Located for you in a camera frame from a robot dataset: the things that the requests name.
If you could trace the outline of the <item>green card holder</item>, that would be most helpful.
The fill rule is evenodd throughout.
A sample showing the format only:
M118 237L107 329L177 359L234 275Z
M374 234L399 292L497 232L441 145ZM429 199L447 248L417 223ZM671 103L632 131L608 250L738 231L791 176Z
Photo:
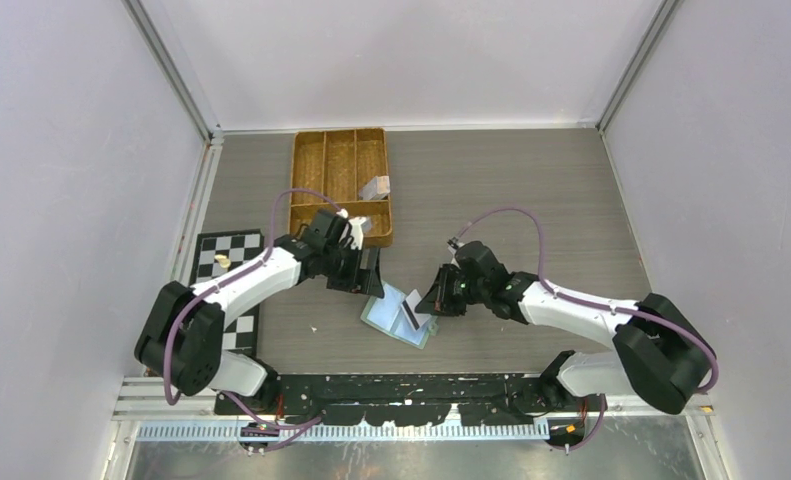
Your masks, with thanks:
M408 294L384 282L385 296L371 297L360 316L361 321L375 330L418 349L423 349L431 336L438 332L437 317L428 327L412 331L406 325L401 301Z

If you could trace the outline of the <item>stack of cards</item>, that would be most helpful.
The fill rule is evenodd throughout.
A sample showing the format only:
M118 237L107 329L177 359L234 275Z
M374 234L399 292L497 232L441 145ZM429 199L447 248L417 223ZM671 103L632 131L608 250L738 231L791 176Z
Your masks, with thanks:
M388 175L372 177L358 192L362 201L378 201L386 199L391 193L391 181Z

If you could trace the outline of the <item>woven wicker divided tray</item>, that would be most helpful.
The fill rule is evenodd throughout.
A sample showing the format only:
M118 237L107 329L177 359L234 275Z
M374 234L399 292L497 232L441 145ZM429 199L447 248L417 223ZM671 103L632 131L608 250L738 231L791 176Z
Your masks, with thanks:
M371 226L366 247L393 243L392 201L363 200L360 191L370 181L389 174L386 133L382 128L299 132L292 150L292 188L317 191L353 216L365 216Z

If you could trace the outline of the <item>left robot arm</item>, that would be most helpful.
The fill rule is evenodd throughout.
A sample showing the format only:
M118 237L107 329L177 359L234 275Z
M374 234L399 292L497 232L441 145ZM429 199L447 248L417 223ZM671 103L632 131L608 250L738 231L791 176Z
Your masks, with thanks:
M251 412L278 398L268 368L223 345L225 325L269 297L317 276L331 290L381 298L379 248L364 247L371 221L346 210L318 210L299 232L239 267L193 286L178 281L158 292L134 348L135 359L169 383L170 393L227 391Z

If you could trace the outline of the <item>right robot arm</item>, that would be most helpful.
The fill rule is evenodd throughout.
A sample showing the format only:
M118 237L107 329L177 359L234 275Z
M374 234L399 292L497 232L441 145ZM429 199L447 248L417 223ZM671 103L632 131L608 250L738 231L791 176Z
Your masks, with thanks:
M607 355L564 353L546 370L545 403L567 410L581 397L634 393L649 406L682 412L718 378L715 352L667 297L615 300L560 287L535 273L509 271L480 241L452 243L418 314L457 317L482 305L496 317L564 330L610 348Z

